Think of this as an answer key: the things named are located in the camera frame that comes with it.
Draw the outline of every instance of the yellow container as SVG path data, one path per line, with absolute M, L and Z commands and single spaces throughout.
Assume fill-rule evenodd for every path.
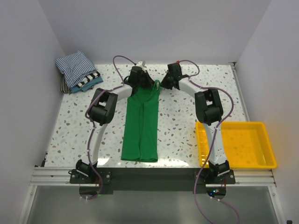
M 231 169 L 270 169 L 277 163 L 262 122 L 223 122 L 221 125 L 223 146 Z M 200 166 L 209 153 L 204 126 L 196 123 L 196 135 Z

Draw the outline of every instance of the blue cloth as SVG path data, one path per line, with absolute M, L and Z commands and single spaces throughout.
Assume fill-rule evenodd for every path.
M 79 88 L 77 85 L 74 87 L 71 87 L 71 92 L 78 92 L 80 90 L 82 90 L 83 92 L 87 91 L 89 89 L 89 87 L 96 85 L 98 83 L 102 83 L 103 79 L 101 76 L 89 81 L 88 83 L 86 83 L 82 88 Z
M 64 74 L 68 87 L 81 82 L 87 75 L 97 71 L 94 64 L 86 58 L 82 51 L 56 59 L 56 66 Z

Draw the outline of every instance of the terrazzo surface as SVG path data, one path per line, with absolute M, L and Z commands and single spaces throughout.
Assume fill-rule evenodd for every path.
M 166 64 L 146 65 L 152 79 L 163 79 Z M 111 89 L 121 80 L 113 65 L 97 65 L 104 82 L 93 90 L 65 94 L 54 133 L 48 146 L 46 167 L 75 167 L 86 156 L 87 140 L 92 124 L 84 117 L 97 88 Z M 129 75 L 132 65 L 117 66 L 123 77 Z M 193 81 L 202 86 L 216 86 L 228 91 L 234 99 L 234 111 L 227 121 L 246 121 L 233 72 L 229 65 L 200 65 L 200 74 Z M 195 66 L 182 65 L 183 74 L 194 74 Z M 224 115 L 230 110 L 229 98 L 220 92 Z M 121 160 L 121 148 L 126 118 L 127 99 L 118 101 L 112 122 L 108 125 L 100 145 L 98 167 L 199 167 L 199 154 L 195 133 L 195 102 L 179 90 L 162 89 L 159 97 L 157 130 L 158 162 L 144 163 Z

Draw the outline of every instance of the metal frame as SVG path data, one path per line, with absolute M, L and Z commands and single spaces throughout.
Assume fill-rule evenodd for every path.
M 235 64 L 229 63 L 229 65 L 231 66 L 232 72 L 234 74 L 246 120 L 250 121 L 244 98 L 240 89 L 239 81 L 237 78 Z M 19 224 L 27 223 L 38 186 L 94 186 L 94 184 L 70 184 L 70 175 L 68 174 L 68 171 L 72 169 L 74 168 L 34 168 L 29 184 L 28 193 L 26 195 L 24 206 L 22 208 L 20 219 L 18 222 Z M 286 223 L 286 219 L 277 196 L 276 184 L 272 170 L 234 170 L 234 173 L 236 184 L 230 185 L 230 187 L 268 187 L 272 204 L 277 216 L 277 220 L 280 224 Z M 217 185 L 207 184 L 206 186 L 215 187 Z

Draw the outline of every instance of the green garment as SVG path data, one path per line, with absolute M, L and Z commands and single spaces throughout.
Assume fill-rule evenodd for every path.
M 121 159 L 157 162 L 157 127 L 160 81 L 152 89 L 139 88 L 128 98 Z

